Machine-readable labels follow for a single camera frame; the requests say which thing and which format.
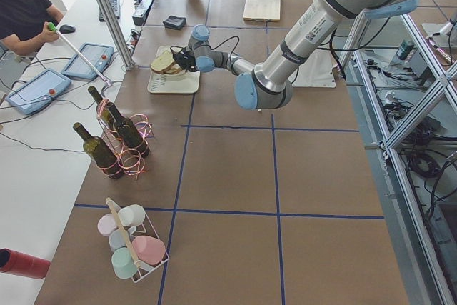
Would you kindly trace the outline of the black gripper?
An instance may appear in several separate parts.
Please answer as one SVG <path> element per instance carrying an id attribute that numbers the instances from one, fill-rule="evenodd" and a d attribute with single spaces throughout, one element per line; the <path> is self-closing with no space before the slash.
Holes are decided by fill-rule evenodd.
<path id="1" fill-rule="evenodd" d="M 188 52 L 186 47 L 171 46 L 170 51 L 174 61 L 184 70 L 190 72 L 196 72 L 196 60 L 194 56 Z"/>

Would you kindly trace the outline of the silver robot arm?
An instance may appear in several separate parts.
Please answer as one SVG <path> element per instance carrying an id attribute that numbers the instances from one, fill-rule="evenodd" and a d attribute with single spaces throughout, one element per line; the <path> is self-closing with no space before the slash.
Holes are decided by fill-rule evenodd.
<path id="1" fill-rule="evenodd" d="M 185 71 L 210 72 L 225 68 L 236 75 L 235 98 L 243 109 L 277 109 L 293 95 L 289 77 L 344 19 L 364 13 L 370 19 L 389 18 L 413 11 L 419 0 L 313 0 L 283 41 L 262 63 L 252 64 L 237 54 L 210 47 L 209 29 L 193 28 L 184 48 L 172 48 L 175 62 Z"/>

